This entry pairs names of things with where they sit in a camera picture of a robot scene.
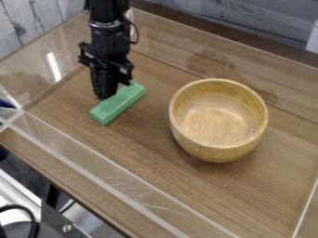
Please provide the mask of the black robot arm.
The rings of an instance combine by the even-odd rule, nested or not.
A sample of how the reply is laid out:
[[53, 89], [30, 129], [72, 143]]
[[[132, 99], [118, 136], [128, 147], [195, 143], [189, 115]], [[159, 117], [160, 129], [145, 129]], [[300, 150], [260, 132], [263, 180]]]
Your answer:
[[129, 0], [88, 0], [90, 42], [78, 43], [78, 62], [89, 68], [92, 89], [98, 99], [116, 94], [117, 85], [130, 85], [133, 65], [130, 25], [125, 17]]

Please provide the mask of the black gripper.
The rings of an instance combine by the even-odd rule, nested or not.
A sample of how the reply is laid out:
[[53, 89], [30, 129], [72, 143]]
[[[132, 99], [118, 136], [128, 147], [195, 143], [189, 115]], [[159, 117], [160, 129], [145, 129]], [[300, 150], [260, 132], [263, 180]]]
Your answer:
[[90, 68], [96, 97], [106, 99], [116, 94], [118, 83], [128, 86], [132, 82], [130, 26], [120, 20], [106, 23], [90, 20], [88, 25], [92, 39], [89, 43], [78, 43], [78, 62]]

